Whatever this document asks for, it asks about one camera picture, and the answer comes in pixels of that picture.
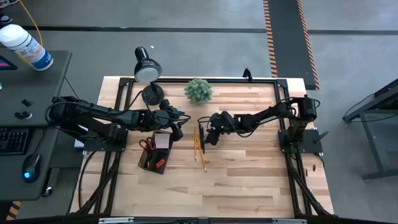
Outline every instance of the wooden tabletop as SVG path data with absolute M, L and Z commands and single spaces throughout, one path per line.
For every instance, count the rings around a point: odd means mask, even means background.
M 99 105 L 114 106 L 119 79 L 104 77 Z M 290 96 L 305 94 L 302 79 L 291 78 L 287 82 Z M 274 87 L 271 84 L 214 83 L 213 99 L 200 106 L 191 105 L 184 95 L 186 83 L 159 85 L 170 104 L 192 116 L 192 119 L 182 127 L 184 137 L 173 144 L 164 175 L 137 166 L 142 153 L 138 142 L 152 133 L 129 132 L 127 147 L 121 158 L 112 216 L 294 216 L 285 157 L 280 152 L 277 138 L 277 120 L 261 125 L 249 138 L 225 134 L 216 146 L 207 144 L 205 162 L 208 172 L 203 170 L 200 159 L 194 160 L 193 127 L 197 125 L 199 117 L 224 110 L 232 115 L 258 113 L 275 105 Z M 132 99 L 145 86 L 145 83 L 134 83 Z M 138 97 L 132 109 L 141 108 L 145 108 L 145 105 L 142 98 Z M 97 152 L 88 163 L 82 182 L 83 203 L 98 185 L 103 157 L 104 153 Z M 333 213 L 322 162 L 313 154 L 302 154 L 302 157 L 309 189 L 324 208 Z M 302 192 L 298 190 L 297 193 L 304 211 Z M 103 205 L 107 195 L 104 194 Z M 76 191 L 71 212 L 77 208 Z

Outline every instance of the red object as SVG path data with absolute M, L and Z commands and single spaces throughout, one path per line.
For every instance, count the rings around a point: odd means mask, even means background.
M 156 163 L 156 169 L 159 169 L 166 161 L 164 159 L 161 159 L 159 162 Z
M 138 144 L 140 145 L 141 148 L 145 149 L 145 150 L 151 150 L 154 151 L 155 150 L 155 141 L 151 138 L 148 137 L 146 140 L 141 139 Z

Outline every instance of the black desk lamp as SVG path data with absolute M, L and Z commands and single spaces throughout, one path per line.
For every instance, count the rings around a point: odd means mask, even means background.
M 162 74 L 162 67 L 149 58 L 147 50 L 143 47 L 137 47 L 135 54 L 138 62 L 134 69 L 134 78 L 137 82 L 150 83 L 142 91 L 142 99 L 148 105 L 158 105 L 164 99 L 164 91 L 162 87 L 155 84 L 155 80 Z

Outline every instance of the concrete floor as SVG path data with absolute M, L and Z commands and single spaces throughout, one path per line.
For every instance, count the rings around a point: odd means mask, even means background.
M 265 28 L 261 0 L 118 0 L 101 4 L 95 0 L 36 0 L 25 4 L 39 25 Z M 398 29 L 395 0 L 303 0 L 303 8 L 308 29 Z M 19 6 L 4 12 L 16 23 L 30 25 Z M 73 52 L 67 76 L 80 98 L 92 102 L 96 102 L 103 76 L 132 75 L 132 51 L 139 45 L 149 49 L 166 75 L 238 77 L 248 67 L 256 77 L 271 76 L 265 34 L 46 31 L 42 35 L 47 50 Z M 398 177 L 362 181 L 361 176 L 376 171 L 376 165 L 362 125 L 345 124 L 341 117 L 351 105 L 398 78 L 397 36 L 311 35 L 310 40 L 320 81 L 320 91 L 310 95 L 322 102 L 316 126 L 330 132 L 322 144 L 335 213 L 396 222 Z M 94 90 L 87 91 L 87 85 Z M 63 94 L 71 94 L 67 86 Z M 67 212 L 74 183 L 68 186 L 51 198 L 24 202 L 19 218 L 31 217 L 33 211 L 39 211 L 39 216 Z M 48 206 L 55 203 L 65 206 Z

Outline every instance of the yellow pencil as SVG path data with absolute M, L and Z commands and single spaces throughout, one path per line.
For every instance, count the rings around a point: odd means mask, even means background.
M 193 127 L 193 143 L 195 145 L 195 161 L 197 160 L 197 127 Z
M 203 152 L 201 151 L 201 147 L 200 147 L 200 143 L 199 140 L 197 138 L 197 136 L 195 135 L 195 142 L 198 144 L 199 146 L 199 155 L 200 155 L 200 159 L 201 159 L 201 163 L 203 164 L 203 168 L 205 169 L 205 172 L 207 172 L 207 167 L 205 164 L 205 159 L 203 158 Z

